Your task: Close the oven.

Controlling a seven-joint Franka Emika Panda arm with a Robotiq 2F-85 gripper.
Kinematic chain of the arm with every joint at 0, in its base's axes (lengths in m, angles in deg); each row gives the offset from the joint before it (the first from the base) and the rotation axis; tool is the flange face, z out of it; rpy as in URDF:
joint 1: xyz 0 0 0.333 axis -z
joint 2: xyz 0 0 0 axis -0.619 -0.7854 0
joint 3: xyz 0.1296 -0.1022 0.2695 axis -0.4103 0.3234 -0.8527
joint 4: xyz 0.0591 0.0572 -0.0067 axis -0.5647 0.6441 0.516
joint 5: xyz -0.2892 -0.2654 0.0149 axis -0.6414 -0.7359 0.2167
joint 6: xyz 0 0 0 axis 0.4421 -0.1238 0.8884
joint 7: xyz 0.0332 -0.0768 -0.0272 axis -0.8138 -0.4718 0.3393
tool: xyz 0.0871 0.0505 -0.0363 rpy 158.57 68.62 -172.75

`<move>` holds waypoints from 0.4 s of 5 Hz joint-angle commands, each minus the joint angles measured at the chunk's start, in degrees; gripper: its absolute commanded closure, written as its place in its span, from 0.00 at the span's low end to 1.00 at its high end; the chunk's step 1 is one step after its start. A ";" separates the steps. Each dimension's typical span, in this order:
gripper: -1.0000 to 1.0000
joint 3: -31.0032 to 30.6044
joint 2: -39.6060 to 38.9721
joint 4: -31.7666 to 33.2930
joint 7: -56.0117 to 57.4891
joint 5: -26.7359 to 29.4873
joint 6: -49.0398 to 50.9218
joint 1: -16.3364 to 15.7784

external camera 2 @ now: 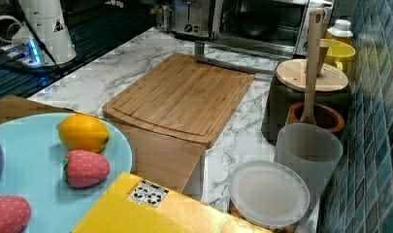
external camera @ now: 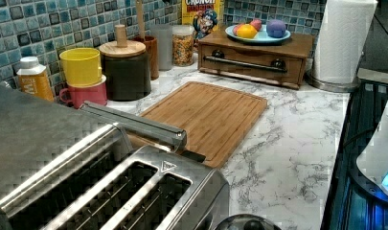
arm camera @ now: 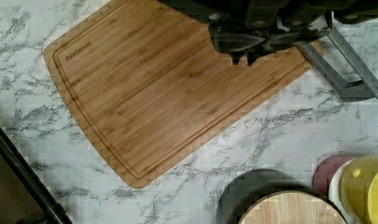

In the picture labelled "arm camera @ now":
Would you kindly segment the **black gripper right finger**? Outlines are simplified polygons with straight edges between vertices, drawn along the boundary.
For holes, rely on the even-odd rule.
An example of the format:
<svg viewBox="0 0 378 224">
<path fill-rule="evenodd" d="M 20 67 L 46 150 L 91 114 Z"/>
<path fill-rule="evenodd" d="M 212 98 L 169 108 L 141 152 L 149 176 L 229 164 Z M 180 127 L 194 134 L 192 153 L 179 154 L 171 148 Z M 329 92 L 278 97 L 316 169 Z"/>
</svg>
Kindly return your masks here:
<svg viewBox="0 0 378 224">
<path fill-rule="evenodd" d="M 280 18 L 276 20 L 276 28 L 270 32 L 267 46 L 273 51 L 289 49 L 298 45 L 310 44 L 328 35 L 332 30 L 332 14 L 327 12 L 307 26 L 288 28 Z"/>
</svg>

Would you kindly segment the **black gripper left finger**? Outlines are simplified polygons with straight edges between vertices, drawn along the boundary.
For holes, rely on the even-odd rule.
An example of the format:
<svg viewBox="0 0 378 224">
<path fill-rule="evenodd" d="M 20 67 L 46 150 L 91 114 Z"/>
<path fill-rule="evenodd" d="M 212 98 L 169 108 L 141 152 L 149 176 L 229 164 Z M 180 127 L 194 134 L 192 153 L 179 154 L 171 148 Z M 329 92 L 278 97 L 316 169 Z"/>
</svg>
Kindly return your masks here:
<svg viewBox="0 0 378 224">
<path fill-rule="evenodd" d="M 264 37 L 236 28 L 209 26 L 208 31 L 215 50 L 220 53 L 244 51 L 265 41 Z"/>
</svg>

